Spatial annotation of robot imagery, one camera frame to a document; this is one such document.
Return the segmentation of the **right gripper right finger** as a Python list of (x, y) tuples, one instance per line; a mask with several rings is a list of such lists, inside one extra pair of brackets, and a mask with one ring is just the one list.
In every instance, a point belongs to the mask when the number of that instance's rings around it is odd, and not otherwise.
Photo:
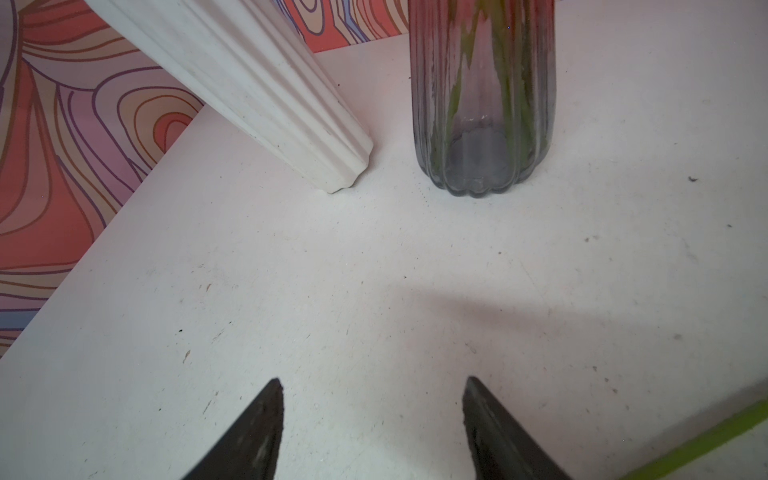
[(571, 479), (475, 376), (462, 411), (477, 480)]

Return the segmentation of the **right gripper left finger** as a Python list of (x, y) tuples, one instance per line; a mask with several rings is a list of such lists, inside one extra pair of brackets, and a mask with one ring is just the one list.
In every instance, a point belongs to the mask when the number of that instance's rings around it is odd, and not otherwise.
[(284, 430), (283, 387), (271, 379), (184, 480), (273, 480)]

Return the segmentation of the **pink grey glass vase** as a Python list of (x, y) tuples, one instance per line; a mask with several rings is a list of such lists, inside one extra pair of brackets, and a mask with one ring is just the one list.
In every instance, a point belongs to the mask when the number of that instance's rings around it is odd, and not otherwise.
[(554, 1), (412, 1), (408, 9), (421, 170), (454, 196), (525, 181), (554, 130)]

